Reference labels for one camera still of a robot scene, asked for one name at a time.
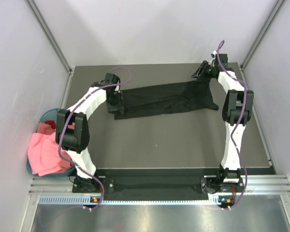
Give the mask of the black t shirt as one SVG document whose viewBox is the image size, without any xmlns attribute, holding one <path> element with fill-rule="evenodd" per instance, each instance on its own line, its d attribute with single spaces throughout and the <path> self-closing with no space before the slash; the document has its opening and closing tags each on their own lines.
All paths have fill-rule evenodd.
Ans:
<svg viewBox="0 0 290 232">
<path fill-rule="evenodd" d="M 122 91 L 122 100 L 124 113 L 114 113 L 115 120 L 218 110 L 209 83 L 198 80 L 126 89 Z"/>
</svg>

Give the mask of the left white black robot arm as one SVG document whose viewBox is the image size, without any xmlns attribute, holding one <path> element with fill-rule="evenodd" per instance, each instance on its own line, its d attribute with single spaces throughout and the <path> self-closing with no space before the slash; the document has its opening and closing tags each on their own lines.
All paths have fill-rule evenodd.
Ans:
<svg viewBox="0 0 290 232">
<path fill-rule="evenodd" d="M 120 85 L 117 75 L 107 73 L 105 79 L 93 83 L 77 103 L 57 112 L 55 139 L 59 156 L 65 161 L 68 159 L 63 157 L 62 151 L 70 156 L 76 168 L 74 184 L 89 192 L 96 191 L 101 185 L 88 150 L 88 119 L 103 103 L 107 103 L 109 110 L 122 110 Z"/>
</svg>

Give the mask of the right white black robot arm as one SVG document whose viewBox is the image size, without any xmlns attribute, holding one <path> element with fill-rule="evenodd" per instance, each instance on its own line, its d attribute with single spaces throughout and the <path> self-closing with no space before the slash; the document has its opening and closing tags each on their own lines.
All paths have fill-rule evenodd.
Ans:
<svg viewBox="0 0 290 232">
<path fill-rule="evenodd" d="M 203 190 L 214 194 L 243 185 L 241 143 L 247 123 L 252 116 L 254 92 L 228 68 L 227 54 L 214 51 L 211 57 L 210 61 L 202 62 L 192 77 L 215 78 L 226 93 L 222 109 L 222 119 L 226 127 L 224 155 L 216 178 L 207 177 L 203 183 Z"/>
</svg>

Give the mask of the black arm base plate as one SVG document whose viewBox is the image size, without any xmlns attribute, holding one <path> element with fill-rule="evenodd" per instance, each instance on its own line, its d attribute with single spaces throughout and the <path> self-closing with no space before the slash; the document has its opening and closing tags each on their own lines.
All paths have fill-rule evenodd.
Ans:
<svg viewBox="0 0 290 232">
<path fill-rule="evenodd" d="M 76 177 L 74 193 L 104 193 L 106 201 L 193 201 L 209 194 L 241 192 L 238 171 L 206 169 L 98 170 L 94 179 Z"/>
</svg>

